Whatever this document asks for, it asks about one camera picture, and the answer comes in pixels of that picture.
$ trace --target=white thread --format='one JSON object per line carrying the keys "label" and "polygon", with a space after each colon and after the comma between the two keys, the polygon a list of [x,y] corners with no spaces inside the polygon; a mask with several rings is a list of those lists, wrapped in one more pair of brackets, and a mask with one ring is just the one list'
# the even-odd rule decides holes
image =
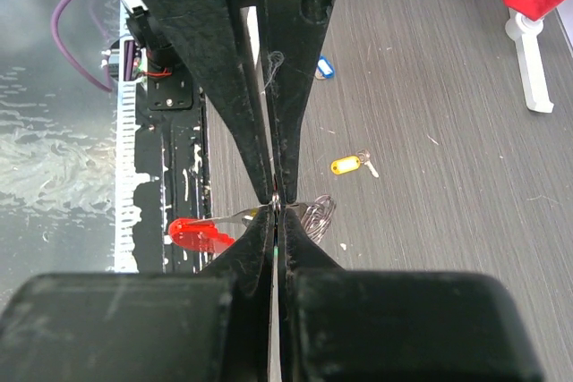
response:
{"label": "white thread", "polygon": [[267,81],[265,82],[265,89],[269,86],[272,80],[275,79],[278,68],[285,62],[285,56],[280,51],[273,51],[267,57],[269,60],[269,72],[267,73]]}

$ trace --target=white chair leg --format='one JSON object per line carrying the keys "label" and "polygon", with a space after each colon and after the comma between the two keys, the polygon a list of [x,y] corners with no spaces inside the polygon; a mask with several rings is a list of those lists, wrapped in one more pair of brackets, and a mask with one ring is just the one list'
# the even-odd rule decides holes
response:
{"label": "white chair leg", "polygon": [[543,30],[543,19],[532,21],[512,9],[509,9],[509,17],[505,31],[516,43],[527,108],[549,114],[553,110],[553,103],[549,99],[543,62],[537,43],[537,35]]}

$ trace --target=red wire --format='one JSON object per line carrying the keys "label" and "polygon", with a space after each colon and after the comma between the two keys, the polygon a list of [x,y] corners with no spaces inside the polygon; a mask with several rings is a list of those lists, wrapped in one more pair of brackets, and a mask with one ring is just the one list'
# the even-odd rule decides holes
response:
{"label": "red wire", "polygon": [[145,75],[147,76],[155,76],[155,77],[160,77],[160,76],[169,76],[172,74],[172,72],[168,72],[167,69],[164,69],[163,72],[159,72],[159,73],[154,73],[154,72],[144,72]]}

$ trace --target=yellow key tag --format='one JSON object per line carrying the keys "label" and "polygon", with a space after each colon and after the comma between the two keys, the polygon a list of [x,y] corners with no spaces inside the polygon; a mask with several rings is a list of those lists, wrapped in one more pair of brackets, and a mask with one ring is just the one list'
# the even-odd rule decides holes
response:
{"label": "yellow key tag", "polygon": [[330,165],[333,174],[347,174],[360,167],[360,159],[357,156],[350,156],[334,160]]}

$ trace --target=red key tag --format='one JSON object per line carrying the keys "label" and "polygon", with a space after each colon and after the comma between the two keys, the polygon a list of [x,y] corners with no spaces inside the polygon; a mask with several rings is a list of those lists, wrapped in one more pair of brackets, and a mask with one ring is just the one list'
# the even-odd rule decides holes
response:
{"label": "red key tag", "polygon": [[193,218],[178,218],[169,226],[169,236],[178,246],[196,252],[220,254],[235,243],[235,239],[220,233],[210,221],[197,222]]}

